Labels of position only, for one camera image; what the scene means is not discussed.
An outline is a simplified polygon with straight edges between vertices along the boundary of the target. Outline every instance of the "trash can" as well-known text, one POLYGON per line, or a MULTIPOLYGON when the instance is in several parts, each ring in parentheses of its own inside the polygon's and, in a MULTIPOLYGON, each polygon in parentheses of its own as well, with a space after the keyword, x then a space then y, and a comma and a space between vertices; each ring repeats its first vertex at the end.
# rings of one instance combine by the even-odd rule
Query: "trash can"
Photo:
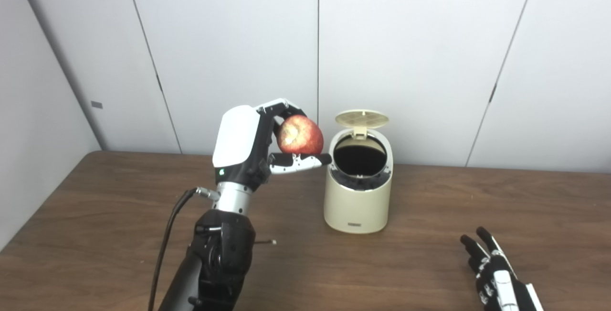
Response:
POLYGON ((373 110, 349 110, 336 122, 347 127, 330 142, 333 162, 327 167, 325 221, 347 233, 373 233, 388 222, 393 172, 388 139, 374 128, 388 123, 373 110))

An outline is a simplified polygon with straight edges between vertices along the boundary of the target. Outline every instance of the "apple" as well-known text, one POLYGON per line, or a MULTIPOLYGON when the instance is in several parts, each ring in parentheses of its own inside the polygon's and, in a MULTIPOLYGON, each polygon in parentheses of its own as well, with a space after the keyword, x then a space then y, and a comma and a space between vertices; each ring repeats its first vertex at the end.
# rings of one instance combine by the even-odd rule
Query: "apple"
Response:
POLYGON ((323 152, 323 132, 316 122, 303 115, 292 115, 280 125, 276 136, 284 153, 320 154, 323 152))

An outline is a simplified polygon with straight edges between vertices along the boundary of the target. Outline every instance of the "robotic finger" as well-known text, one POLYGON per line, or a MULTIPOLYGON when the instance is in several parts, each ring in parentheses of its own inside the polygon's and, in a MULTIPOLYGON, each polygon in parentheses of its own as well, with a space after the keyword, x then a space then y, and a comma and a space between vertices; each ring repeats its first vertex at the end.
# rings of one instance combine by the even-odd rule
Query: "robotic finger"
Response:
POLYGON ((272 153, 268 163, 272 174, 289 174, 331 164, 330 154, 272 153))

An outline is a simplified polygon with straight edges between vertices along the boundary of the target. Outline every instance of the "wooden table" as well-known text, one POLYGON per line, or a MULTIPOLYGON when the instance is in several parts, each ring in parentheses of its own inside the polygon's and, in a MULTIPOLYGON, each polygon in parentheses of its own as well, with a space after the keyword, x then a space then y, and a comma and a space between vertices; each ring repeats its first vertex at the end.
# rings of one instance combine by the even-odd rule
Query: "wooden table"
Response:
MULTIPOLYGON (((257 239, 279 244, 255 246, 237 311, 481 310, 458 241, 480 225, 547 311, 611 307, 609 174, 395 165, 372 235, 325 224, 324 178, 273 176, 255 194, 257 239)), ((170 210, 196 185, 214 186, 210 157, 89 154, 0 254, 0 310, 145 310, 170 210)), ((157 305, 209 206, 179 215, 157 305)))

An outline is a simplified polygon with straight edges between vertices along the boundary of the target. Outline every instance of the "white wall panel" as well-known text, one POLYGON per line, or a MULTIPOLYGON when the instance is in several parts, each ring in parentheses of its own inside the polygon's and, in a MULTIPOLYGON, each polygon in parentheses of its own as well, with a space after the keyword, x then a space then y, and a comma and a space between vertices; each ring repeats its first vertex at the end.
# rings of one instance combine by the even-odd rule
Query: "white wall panel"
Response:
POLYGON ((317 0, 136 0, 183 152, 222 114, 286 97, 316 119, 317 0))
POLYGON ((320 0, 319 123, 386 113, 397 163, 465 165, 525 0, 320 0))
POLYGON ((32 3, 103 146, 179 152, 133 1, 32 3))
POLYGON ((0 0, 0 250, 100 146, 28 0, 0 0))
POLYGON ((611 172, 611 0, 528 0, 469 166, 611 172))

